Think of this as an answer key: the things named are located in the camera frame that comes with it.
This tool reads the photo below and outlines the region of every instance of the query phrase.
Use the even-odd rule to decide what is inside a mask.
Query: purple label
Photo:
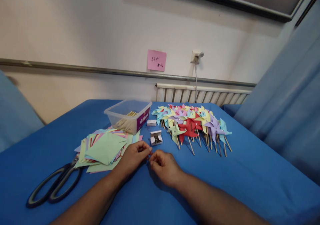
[[[145,124],[145,122],[148,120],[149,113],[150,107],[141,116],[137,118],[137,132],[141,129],[142,125]]]

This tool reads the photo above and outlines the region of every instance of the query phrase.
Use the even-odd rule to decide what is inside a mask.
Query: blue curtain
[[[0,152],[43,127],[30,104],[0,71]]]
[[[320,185],[320,0],[234,119]]]

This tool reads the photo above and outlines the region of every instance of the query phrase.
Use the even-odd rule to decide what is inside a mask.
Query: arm
[[[187,200],[204,224],[268,224],[224,191],[183,172],[172,154],[157,150],[150,166],[164,184]]]
[[[151,151],[144,141],[129,145],[117,166],[51,224],[99,224],[122,184]]]

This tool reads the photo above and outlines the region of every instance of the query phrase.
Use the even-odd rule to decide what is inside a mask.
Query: forearm
[[[244,204],[198,178],[182,173],[176,190],[205,224],[268,224]]]
[[[99,224],[124,180],[111,171],[51,224]]]

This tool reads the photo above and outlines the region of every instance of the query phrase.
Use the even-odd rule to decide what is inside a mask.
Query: electrical cord
[[[195,96],[195,99],[194,99],[194,103],[197,103],[197,64],[195,64],[195,70],[196,70],[196,96]]]

